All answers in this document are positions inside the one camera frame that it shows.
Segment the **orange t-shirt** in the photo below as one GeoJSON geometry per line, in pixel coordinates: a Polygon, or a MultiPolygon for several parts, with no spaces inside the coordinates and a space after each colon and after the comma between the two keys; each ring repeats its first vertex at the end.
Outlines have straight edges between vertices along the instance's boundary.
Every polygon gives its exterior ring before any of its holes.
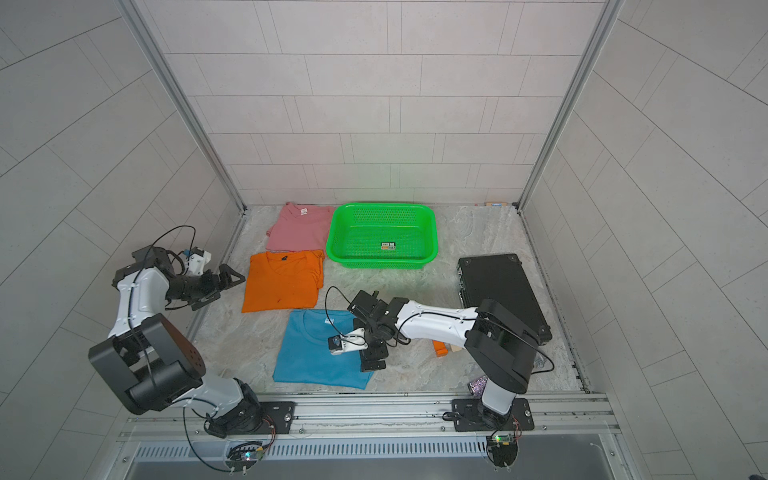
{"type": "Polygon", "coordinates": [[[242,312],[314,307],[324,284],[324,259],[322,250],[251,256],[242,312]]]}

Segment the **blue t-shirt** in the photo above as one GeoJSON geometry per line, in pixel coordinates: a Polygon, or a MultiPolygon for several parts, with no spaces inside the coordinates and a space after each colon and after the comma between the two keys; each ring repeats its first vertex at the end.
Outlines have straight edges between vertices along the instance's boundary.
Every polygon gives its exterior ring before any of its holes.
{"type": "Polygon", "coordinates": [[[357,353],[331,353],[328,339],[336,334],[324,310],[293,310],[277,356],[273,380],[364,390],[373,373],[361,370],[357,353]]]}

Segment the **green plastic basket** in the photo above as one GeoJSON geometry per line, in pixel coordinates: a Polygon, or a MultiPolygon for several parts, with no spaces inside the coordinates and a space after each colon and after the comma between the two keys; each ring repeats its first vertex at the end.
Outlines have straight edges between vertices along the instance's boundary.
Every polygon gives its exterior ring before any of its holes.
{"type": "Polygon", "coordinates": [[[435,212],[418,204],[341,205],[326,244],[330,260],[357,269],[421,269],[438,252],[435,212]]]}

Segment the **pink t-shirt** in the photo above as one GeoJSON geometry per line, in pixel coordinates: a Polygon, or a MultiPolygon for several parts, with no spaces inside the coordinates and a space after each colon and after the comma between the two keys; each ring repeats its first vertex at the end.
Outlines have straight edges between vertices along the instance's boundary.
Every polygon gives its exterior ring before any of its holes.
{"type": "Polygon", "coordinates": [[[273,252],[324,251],[334,208],[286,203],[267,231],[266,249],[273,252]]]}

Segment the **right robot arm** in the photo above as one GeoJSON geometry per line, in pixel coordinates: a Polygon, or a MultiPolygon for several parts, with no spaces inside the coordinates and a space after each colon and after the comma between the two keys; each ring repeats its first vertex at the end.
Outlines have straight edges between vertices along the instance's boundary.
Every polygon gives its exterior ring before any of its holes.
{"type": "Polygon", "coordinates": [[[449,309],[404,297],[385,302],[376,292],[361,290],[348,311],[359,327],[329,338],[328,348],[333,355],[358,352],[363,371],[386,367],[390,342],[426,339],[466,350],[487,377],[478,413],[469,420],[489,428],[499,429],[511,419],[513,402],[527,392],[535,360],[544,355],[538,333],[493,300],[449,309]]]}

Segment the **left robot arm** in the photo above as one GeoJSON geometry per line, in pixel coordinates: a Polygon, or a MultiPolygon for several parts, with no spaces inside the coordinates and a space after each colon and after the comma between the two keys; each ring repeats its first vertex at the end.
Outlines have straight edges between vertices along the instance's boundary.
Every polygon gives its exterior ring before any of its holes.
{"type": "Polygon", "coordinates": [[[245,283],[226,264],[212,271],[209,252],[177,254],[159,246],[133,252],[113,286],[120,298],[114,327],[90,348],[96,372],[131,413],[191,408],[217,438],[254,433],[266,424],[256,394],[243,381],[207,371],[195,345],[167,317],[174,301],[197,311],[245,283]]]}

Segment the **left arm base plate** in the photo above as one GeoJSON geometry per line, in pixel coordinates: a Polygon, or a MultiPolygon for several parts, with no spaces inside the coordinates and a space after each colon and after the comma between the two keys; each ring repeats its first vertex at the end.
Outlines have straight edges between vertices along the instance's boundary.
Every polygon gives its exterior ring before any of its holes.
{"type": "Polygon", "coordinates": [[[205,431],[217,438],[250,434],[288,434],[295,414],[295,402],[241,401],[233,409],[204,422],[205,431]]]}

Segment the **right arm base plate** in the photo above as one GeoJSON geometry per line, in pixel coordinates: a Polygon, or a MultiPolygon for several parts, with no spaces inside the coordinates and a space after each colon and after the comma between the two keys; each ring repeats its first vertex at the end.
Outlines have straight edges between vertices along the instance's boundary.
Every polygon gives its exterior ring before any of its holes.
{"type": "Polygon", "coordinates": [[[454,399],[451,409],[443,417],[457,432],[531,431],[535,428],[529,403],[521,397],[513,401],[505,415],[486,408],[479,398],[454,399]]]}

